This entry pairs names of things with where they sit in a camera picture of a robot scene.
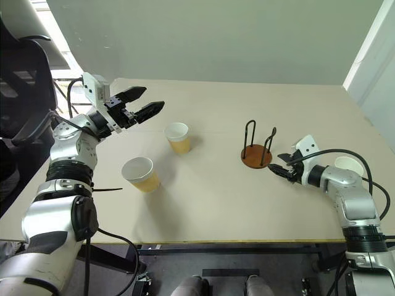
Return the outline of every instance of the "black chair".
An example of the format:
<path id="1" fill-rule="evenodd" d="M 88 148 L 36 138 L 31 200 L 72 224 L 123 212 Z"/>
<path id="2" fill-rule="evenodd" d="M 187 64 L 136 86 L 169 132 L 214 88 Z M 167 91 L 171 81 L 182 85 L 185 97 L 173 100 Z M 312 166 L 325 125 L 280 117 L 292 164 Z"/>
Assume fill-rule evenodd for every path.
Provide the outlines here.
<path id="1" fill-rule="evenodd" d="M 1 21 L 0 137 L 17 163 L 20 181 L 0 203 L 0 216 L 49 157 L 54 143 L 50 121 L 43 119 L 56 109 L 56 93 L 47 56 L 32 40 L 37 38 L 50 40 L 17 39 Z"/>

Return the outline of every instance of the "round wooden disc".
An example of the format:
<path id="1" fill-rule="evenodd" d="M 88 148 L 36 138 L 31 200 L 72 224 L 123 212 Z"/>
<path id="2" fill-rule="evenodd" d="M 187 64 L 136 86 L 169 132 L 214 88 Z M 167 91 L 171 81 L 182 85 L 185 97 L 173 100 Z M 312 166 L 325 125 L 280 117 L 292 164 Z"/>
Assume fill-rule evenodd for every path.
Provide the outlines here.
<path id="1" fill-rule="evenodd" d="M 272 161 L 272 154 L 270 152 L 266 152 L 264 163 L 263 165 L 260 165 L 263 151 L 264 147 L 262 145 L 253 144 L 252 147 L 248 145 L 246 147 L 246 158 L 243 158 L 244 149 L 241 151 L 241 161 L 250 168 L 264 168 Z"/>

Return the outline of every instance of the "beige table top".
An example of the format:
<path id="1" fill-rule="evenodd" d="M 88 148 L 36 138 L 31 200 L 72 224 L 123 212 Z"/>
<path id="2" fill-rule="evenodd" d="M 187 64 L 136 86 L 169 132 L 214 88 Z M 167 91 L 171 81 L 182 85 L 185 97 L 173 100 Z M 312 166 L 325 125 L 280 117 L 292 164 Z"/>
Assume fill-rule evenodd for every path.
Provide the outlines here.
<path id="1" fill-rule="evenodd" d="M 340 86 L 120 78 L 112 83 L 112 94 L 133 85 L 148 90 L 129 110 L 161 100 L 165 107 L 98 145 L 96 188 L 123 188 L 94 194 L 102 229 L 145 243 L 343 240 L 329 197 L 241 162 L 244 126 L 250 119 L 257 121 L 256 143 L 277 127 L 272 163 L 283 165 L 276 155 L 291 152 L 293 143 L 312 134 L 321 150 L 344 148 L 363 155 L 373 179 L 395 196 L 395 155 Z M 186 155 L 174 154 L 162 133 L 175 121 L 190 127 L 193 148 Z M 122 178 L 123 164 L 137 156 L 152 158 L 162 181 L 152 194 L 140 193 Z M 323 155 L 322 164 L 333 164 L 337 156 Z M 0 219 L 1 239 L 23 239 L 20 221 L 47 168 L 45 163 Z M 373 196 L 381 212 L 385 197 L 376 189 Z M 395 207 L 382 230 L 395 234 Z M 92 241 L 119 242 L 100 233 Z"/>

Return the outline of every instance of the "white paper cup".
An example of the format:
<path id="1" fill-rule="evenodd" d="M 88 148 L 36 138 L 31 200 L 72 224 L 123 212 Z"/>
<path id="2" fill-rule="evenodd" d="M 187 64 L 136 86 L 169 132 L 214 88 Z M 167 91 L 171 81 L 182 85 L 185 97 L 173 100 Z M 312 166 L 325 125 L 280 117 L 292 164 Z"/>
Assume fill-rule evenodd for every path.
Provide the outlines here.
<path id="1" fill-rule="evenodd" d="M 188 130 L 188 126 L 181 122 L 171 123 L 163 130 L 174 152 L 185 154 L 191 149 Z"/>
<path id="2" fill-rule="evenodd" d="M 362 168 L 362 165 L 360 165 L 357 160 L 348 156 L 339 156 L 336 158 L 335 167 L 355 171 L 360 176 L 364 175 L 364 168 Z"/>
<path id="3" fill-rule="evenodd" d="M 122 176 L 138 188 L 149 193 L 159 187 L 159 178 L 154 171 L 154 163 L 147 157 L 136 157 L 122 167 Z"/>

